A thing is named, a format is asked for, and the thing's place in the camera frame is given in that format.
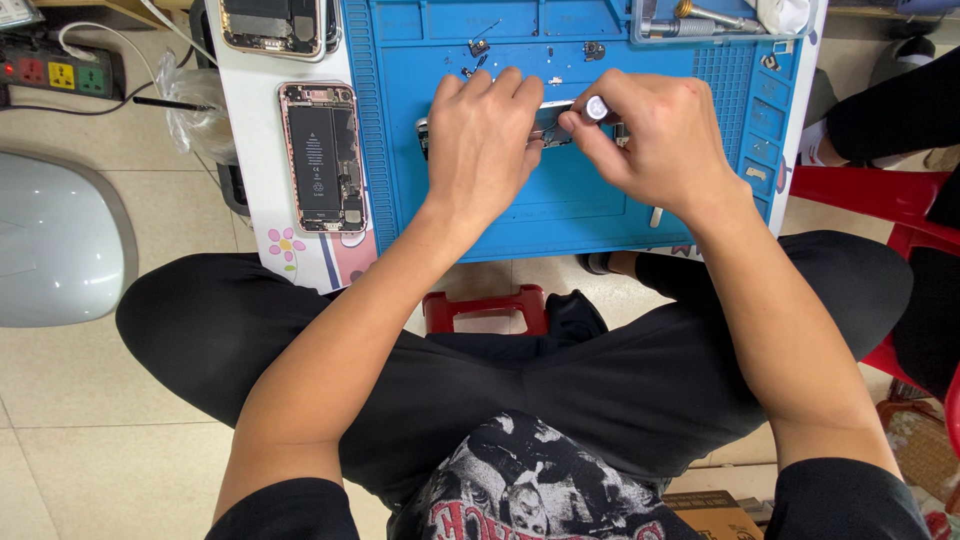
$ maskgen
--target red chair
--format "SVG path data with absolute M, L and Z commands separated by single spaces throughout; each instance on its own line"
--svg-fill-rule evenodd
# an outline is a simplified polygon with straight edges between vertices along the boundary
M 486 311 L 496 315 L 505 309 L 516 309 L 523 313 L 523 320 L 527 323 L 524 334 L 544 335 L 547 332 L 543 289 L 539 285 L 521 285 L 517 294 L 463 302 L 450 302 L 445 292 L 431 292 L 423 297 L 422 306 L 427 333 L 454 331 L 453 317 L 461 313 Z
M 926 213 L 950 173 L 912 173 L 852 167 L 797 166 L 790 195 L 894 222 L 887 245 L 910 259 L 913 248 L 933 248 L 960 257 L 960 231 L 929 223 Z M 921 388 L 897 363 L 887 336 L 863 363 Z M 960 455 L 960 368 L 944 401 L 947 434 Z

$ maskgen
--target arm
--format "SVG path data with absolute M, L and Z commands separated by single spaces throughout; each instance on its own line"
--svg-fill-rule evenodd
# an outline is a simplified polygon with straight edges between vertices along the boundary
M 340 437 L 360 412 L 410 312 L 509 206 L 540 161 L 526 145 L 543 99 L 536 77 L 444 77 L 430 110 L 430 190 L 403 234 L 260 376 L 233 435 L 214 520 L 286 479 L 343 484 Z
M 605 73 L 573 109 L 601 95 L 631 131 L 617 147 L 579 114 L 561 123 L 600 174 L 690 228 L 730 328 L 744 379 L 763 405 L 780 468 L 849 457 L 900 470 L 840 331 L 730 169 L 709 86 L 695 79 Z

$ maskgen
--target tiled floor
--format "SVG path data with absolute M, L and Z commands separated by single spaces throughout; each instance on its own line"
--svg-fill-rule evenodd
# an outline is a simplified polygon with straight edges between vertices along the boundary
M 110 35 L 85 36 L 123 50 Z M 130 37 L 151 62 L 168 46 L 178 56 L 185 51 L 170 33 Z M 821 64 L 834 76 L 841 97 L 866 85 L 880 47 L 825 40 Z M 146 81 L 143 66 L 125 53 L 129 80 Z M 22 88 L 13 90 L 13 100 L 83 110 L 105 105 Z M 141 273 L 191 253 L 254 250 L 252 232 L 223 204 L 204 162 L 177 152 L 162 110 L 127 106 L 100 117 L 3 114 L 7 125 L 23 128 L 0 133 L 0 146 L 45 152 L 103 171 L 130 213 Z M 878 220 L 790 202 L 785 233 L 823 227 L 881 241 L 889 233 L 889 224 Z M 668 302 L 626 278 L 595 279 L 570 257 L 459 265 L 435 288 L 456 299 L 507 294 L 524 282 L 556 292 L 580 288 L 611 327 Z M 458 328 L 505 332 L 518 331 L 520 324 L 502 317 L 466 320 Z M 423 332 L 418 312 L 407 328 Z M 870 370 L 865 376 L 875 396 L 882 396 L 889 378 Z M 0 537 L 170 539 L 200 537 L 209 527 L 230 430 L 180 401 L 141 368 L 121 343 L 112 317 L 70 327 L 0 329 L 0 400 Z M 764 427 L 694 466 L 775 459 L 772 435 Z M 769 476 L 765 467 L 763 474 Z M 714 481 L 698 484 L 704 475 L 708 473 L 691 471 L 677 480 L 675 489 Z M 724 475 L 735 481 L 737 473 Z M 754 495 L 746 484 L 722 487 Z M 357 486 L 348 491 L 362 536 L 382 538 L 386 510 Z

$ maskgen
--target person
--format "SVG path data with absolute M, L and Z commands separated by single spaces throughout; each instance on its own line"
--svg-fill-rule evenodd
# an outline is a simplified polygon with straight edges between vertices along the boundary
M 871 86 L 839 103 L 827 74 L 818 70 L 811 92 L 817 103 L 807 109 L 809 126 L 801 135 L 802 164 L 887 167 L 919 151 L 960 144 L 960 48 L 933 56 L 925 37 L 891 43 L 876 63 Z M 960 229 L 960 168 L 925 218 Z M 943 401 L 960 363 L 960 257 L 917 247 L 910 267 L 910 303 L 893 329 L 897 362 Z
M 580 118 L 593 95 L 630 129 L 626 148 Z M 690 228 L 706 266 L 608 261 L 677 302 L 579 343 L 402 330 L 538 165 L 542 99 L 515 67 L 441 79 L 426 200 L 332 301 L 256 254 L 182 258 L 132 285 L 116 321 L 133 355 L 235 427 L 207 538 L 355 539 L 348 479 L 393 510 L 394 539 L 693 540 L 662 489 L 766 420 L 768 539 L 928 538 L 855 363 L 900 317 L 909 267 L 843 233 L 777 241 L 701 81 L 611 69 L 560 119 L 606 181 Z M 533 353 L 480 356 L 497 346 L 457 350 L 458 335 Z

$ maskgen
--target white cable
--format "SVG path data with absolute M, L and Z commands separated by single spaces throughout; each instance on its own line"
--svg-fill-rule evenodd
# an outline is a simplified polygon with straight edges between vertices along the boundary
M 150 79 L 154 82 L 154 87 L 156 88 L 156 91 L 160 92 L 160 85 L 156 83 L 156 76 L 154 75 L 154 70 L 151 68 L 150 63 L 147 61 L 147 57 L 143 56 L 143 53 L 140 52 L 140 49 L 136 48 L 136 45 L 134 45 L 132 41 L 127 39 L 126 36 L 124 36 L 123 34 L 120 34 L 116 30 L 113 30 L 108 26 L 104 26 L 96 22 L 78 21 L 78 22 L 71 22 L 70 24 L 61 28 L 60 33 L 57 35 L 57 39 L 60 41 L 60 47 L 63 47 L 63 50 L 66 51 L 67 54 L 69 54 L 74 58 L 80 59 L 82 61 L 97 61 L 97 57 L 93 53 L 89 53 L 87 51 L 78 49 L 77 47 L 67 45 L 66 43 L 63 42 L 63 35 L 66 34 L 68 30 L 76 28 L 78 26 L 96 26 L 97 28 L 102 28 L 104 30 L 113 32 L 114 34 L 117 34 L 118 37 L 126 41 L 127 44 L 130 45 L 130 47 L 134 51 L 136 51 L 137 56 L 139 56 L 140 59 L 143 60 L 143 65 L 147 68 L 147 73 L 150 74 Z
M 146 6 L 146 8 L 147 8 L 148 10 L 150 10 L 150 12 L 153 13 L 156 18 L 160 19 L 160 21 L 161 21 L 163 24 L 165 24 L 165 25 L 167 25 L 168 27 L 170 27 L 170 30 L 173 30 L 173 31 L 174 31 L 174 34 L 176 34 L 177 36 L 182 37 L 184 40 L 186 40 L 187 43 L 190 43 L 191 45 L 193 45 L 193 48 L 194 48 L 194 49 L 197 49 L 197 52 L 198 52 L 198 53 L 204 55 L 208 60 L 210 60 L 211 62 L 213 62 L 213 65 L 216 65 L 216 66 L 219 66 L 219 65 L 220 65 L 219 63 L 217 63 L 217 60 L 214 59 L 212 55 L 210 55 L 210 53 L 206 52 L 206 48 L 205 48 L 205 47 L 200 46 L 200 44 L 197 43 L 196 41 L 194 41 L 192 38 L 190 38 L 190 36 L 188 36 L 187 34 L 184 34 L 183 32 L 181 32 L 180 29 L 177 28 L 177 25 L 174 24 L 174 23 L 173 23 L 170 19 L 168 19 L 166 16 L 164 16 L 163 12 L 161 12 L 160 9 L 158 9 L 158 8 L 154 5 L 153 2 L 151 2 L 150 0 L 140 0 L 140 2 L 142 2 L 143 5 Z

